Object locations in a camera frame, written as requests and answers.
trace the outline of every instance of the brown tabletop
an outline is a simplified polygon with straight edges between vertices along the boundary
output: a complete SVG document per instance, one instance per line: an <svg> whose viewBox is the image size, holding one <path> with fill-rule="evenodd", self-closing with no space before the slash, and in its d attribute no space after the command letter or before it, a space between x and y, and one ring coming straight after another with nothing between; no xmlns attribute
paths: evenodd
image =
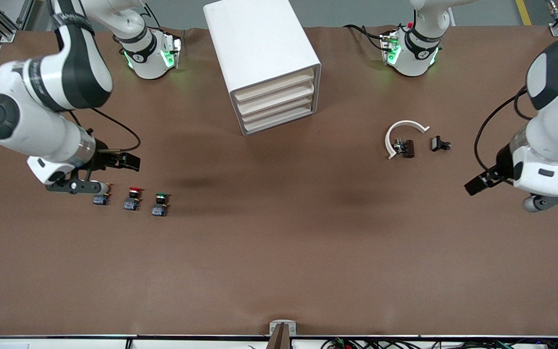
<svg viewBox="0 0 558 349"><path fill-rule="evenodd" d="M323 65L319 112L241 135L208 31L186 31L181 68L144 81L111 33L102 110L137 131L141 172L93 175L111 203L46 192L25 156L0 146L0 335L253 334L276 318L307 334L558 335L558 206L524 212L501 185L470 197L479 126L523 85L546 27L454 27L430 71L401 77L354 31L306 29ZM20 32L0 63L56 52ZM528 103L521 104L533 113ZM134 139L91 111L111 147ZM414 159L387 159L402 119L432 128ZM504 109L482 156L523 125ZM430 138L452 142L430 152ZM145 189L138 212L122 209ZM172 195L150 216L154 193Z"/></svg>

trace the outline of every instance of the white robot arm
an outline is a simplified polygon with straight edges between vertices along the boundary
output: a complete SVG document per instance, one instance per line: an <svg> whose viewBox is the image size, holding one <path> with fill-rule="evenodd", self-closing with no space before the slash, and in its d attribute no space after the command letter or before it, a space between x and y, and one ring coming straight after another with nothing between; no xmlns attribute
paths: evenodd
<svg viewBox="0 0 558 349"><path fill-rule="evenodd" d="M434 64L438 44L450 25L448 9L476 0L410 0L415 9L412 27L401 27L383 38L385 62L407 77L418 77Z"/></svg>
<svg viewBox="0 0 558 349"><path fill-rule="evenodd" d="M79 0L57 0L51 7L60 52L0 66L0 145L29 155L29 167L47 190L102 194L108 186L86 186L78 170L138 171L139 158L103 152L103 142L59 115L102 106L113 82Z"/></svg>
<svg viewBox="0 0 558 349"><path fill-rule="evenodd" d="M146 0L82 0L87 16L113 32L124 47L128 65L143 79L156 79L177 68L180 38L148 28L131 10Z"/></svg>
<svg viewBox="0 0 558 349"><path fill-rule="evenodd" d="M493 168L465 187L474 195L513 179L514 187L532 194L524 206L536 212L558 204L558 41L529 67L527 92L538 115L500 150Z"/></svg>

